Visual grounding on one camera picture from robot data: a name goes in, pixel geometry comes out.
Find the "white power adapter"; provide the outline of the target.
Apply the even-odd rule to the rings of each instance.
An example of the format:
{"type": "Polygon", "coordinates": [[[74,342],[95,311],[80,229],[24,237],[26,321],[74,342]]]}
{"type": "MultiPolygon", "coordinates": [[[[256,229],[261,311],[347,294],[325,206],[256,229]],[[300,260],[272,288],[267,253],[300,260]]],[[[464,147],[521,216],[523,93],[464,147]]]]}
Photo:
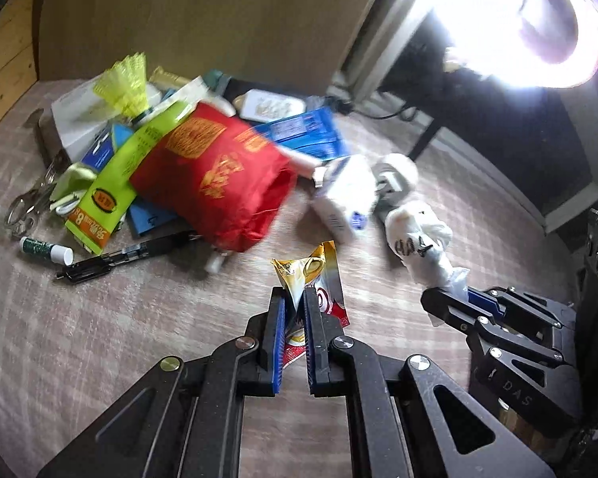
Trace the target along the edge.
{"type": "Polygon", "coordinates": [[[389,153],[374,166],[378,205],[396,207],[416,190],[419,172],[415,162],[402,153],[389,153]]]}

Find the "metal scissors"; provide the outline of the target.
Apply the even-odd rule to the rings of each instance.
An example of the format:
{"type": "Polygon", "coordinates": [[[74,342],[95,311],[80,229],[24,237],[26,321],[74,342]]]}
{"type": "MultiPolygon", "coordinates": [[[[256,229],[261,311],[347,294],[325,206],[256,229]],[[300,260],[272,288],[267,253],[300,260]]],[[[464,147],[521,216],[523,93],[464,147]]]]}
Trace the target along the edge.
{"type": "Polygon", "coordinates": [[[4,227],[12,239],[21,239],[35,230],[42,213],[48,210],[50,195],[69,162],[68,155],[60,150],[38,182],[29,191],[18,195],[9,205],[4,227]]]}

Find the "green yellow packet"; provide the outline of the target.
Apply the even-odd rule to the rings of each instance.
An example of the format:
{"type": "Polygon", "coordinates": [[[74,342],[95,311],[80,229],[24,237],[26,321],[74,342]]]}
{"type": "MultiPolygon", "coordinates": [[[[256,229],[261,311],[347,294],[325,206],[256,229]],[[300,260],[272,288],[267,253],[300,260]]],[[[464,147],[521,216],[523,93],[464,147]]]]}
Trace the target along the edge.
{"type": "Polygon", "coordinates": [[[174,102],[134,132],[106,163],[79,204],[68,214],[65,228],[87,251],[101,255],[136,191],[130,177],[161,139],[175,129],[193,106],[174,102]]]}

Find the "gold red snack wrapper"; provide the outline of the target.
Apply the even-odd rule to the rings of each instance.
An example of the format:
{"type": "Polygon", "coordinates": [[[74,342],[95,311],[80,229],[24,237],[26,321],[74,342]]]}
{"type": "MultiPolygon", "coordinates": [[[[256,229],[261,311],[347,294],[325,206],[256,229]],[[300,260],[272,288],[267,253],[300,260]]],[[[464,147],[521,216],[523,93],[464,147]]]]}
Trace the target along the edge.
{"type": "Polygon", "coordinates": [[[305,355],[305,322],[300,312],[300,302],[307,289],[315,291],[321,313],[337,317],[342,328],[348,327],[350,320],[344,305],[334,241],[320,243],[307,257],[272,259],[271,263],[279,283],[290,298],[283,355],[283,367],[286,368],[305,355]]]}

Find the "wooden cabinet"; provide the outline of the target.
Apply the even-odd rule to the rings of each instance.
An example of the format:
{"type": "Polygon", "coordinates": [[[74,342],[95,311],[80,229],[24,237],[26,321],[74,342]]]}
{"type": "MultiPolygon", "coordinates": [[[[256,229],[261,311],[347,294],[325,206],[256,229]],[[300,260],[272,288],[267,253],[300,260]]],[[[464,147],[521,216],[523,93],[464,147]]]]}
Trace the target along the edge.
{"type": "Polygon", "coordinates": [[[180,76],[219,69],[321,94],[375,0],[44,0],[39,75],[89,79],[136,52],[180,76]]]}

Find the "white paper box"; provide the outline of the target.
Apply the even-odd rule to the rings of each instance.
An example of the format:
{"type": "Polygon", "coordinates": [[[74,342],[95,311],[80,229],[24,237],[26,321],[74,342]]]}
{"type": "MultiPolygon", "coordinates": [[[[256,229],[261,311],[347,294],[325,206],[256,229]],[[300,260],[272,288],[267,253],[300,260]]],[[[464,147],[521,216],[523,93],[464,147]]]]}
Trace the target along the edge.
{"type": "Polygon", "coordinates": [[[79,84],[56,99],[42,114],[44,145],[55,154],[62,149],[72,162],[77,162],[116,111],[94,94],[97,79],[79,84]]]}

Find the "yellow green shuttlecock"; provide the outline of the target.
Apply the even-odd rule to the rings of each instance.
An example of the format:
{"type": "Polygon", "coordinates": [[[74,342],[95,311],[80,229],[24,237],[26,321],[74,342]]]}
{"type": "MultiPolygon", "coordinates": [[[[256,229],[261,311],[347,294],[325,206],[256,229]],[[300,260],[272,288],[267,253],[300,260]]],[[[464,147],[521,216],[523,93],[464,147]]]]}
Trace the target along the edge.
{"type": "Polygon", "coordinates": [[[97,79],[92,89],[122,116],[135,119],[149,108],[144,53],[127,55],[97,79]]]}

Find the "blue card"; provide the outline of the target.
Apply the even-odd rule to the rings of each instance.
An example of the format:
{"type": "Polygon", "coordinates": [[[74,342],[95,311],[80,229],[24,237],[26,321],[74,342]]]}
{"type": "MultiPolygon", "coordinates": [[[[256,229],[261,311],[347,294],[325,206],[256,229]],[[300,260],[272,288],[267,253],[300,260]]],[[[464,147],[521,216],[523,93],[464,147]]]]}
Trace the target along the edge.
{"type": "Polygon", "coordinates": [[[126,212],[130,231],[135,239],[145,236],[156,228],[167,225],[174,221],[178,216],[169,210],[163,210],[152,203],[147,202],[137,196],[132,201],[126,212]]]}

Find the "black pen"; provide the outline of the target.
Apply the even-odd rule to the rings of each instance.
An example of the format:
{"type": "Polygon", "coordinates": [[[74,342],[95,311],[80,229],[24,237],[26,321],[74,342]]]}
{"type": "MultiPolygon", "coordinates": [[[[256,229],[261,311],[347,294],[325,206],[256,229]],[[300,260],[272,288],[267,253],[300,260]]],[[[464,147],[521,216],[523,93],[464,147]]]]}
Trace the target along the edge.
{"type": "Polygon", "coordinates": [[[71,284],[80,284],[109,274],[120,265],[139,260],[167,255],[179,248],[189,246],[201,237],[194,231],[181,231],[149,239],[119,251],[91,257],[65,266],[56,274],[56,280],[65,280],[71,284]]]}

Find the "small green white tube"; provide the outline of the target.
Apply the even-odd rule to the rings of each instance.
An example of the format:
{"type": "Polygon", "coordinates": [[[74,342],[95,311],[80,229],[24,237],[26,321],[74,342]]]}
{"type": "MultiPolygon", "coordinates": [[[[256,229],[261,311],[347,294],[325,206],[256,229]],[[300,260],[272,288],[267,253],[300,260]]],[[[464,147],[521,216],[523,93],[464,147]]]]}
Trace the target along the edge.
{"type": "Polygon", "coordinates": [[[23,254],[53,262],[53,264],[68,266],[74,261],[73,250],[70,247],[39,241],[29,236],[21,237],[19,247],[23,254]]]}

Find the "white plastic bag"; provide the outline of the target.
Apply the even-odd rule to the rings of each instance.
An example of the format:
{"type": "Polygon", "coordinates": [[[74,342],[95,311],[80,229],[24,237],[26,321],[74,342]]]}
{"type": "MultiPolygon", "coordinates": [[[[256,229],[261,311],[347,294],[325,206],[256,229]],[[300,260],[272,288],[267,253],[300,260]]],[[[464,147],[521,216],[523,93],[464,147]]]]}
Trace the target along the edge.
{"type": "Polygon", "coordinates": [[[406,200],[387,214],[384,228],[391,251],[416,283],[468,300],[466,279],[470,270],[452,265],[447,254],[452,230],[427,202],[406,200]]]}

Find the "red fabric bag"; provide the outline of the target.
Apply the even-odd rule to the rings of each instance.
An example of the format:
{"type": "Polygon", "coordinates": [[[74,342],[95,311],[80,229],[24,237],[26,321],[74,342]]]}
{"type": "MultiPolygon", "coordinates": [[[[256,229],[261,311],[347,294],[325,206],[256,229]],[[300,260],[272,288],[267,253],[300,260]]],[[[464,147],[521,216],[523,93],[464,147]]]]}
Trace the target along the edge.
{"type": "Polygon", "coordinates": [[[222,251],[261,242],[297,173],[272,141],[201,102],[144,158],[130,183],[222,251]]]}

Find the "white tissue packet blue logo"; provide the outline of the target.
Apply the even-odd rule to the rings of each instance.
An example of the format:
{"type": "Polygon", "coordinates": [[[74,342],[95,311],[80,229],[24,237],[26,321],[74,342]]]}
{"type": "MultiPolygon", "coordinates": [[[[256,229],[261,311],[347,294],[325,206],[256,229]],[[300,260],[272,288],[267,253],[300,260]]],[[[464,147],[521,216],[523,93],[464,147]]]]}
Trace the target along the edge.
{"type": "Polygon", "coordinates": [[[378,200],[374,173],[361,154],[332,160],[321,171],[311,206],[337,242],[352,243],[366,230],[378,200]]]}

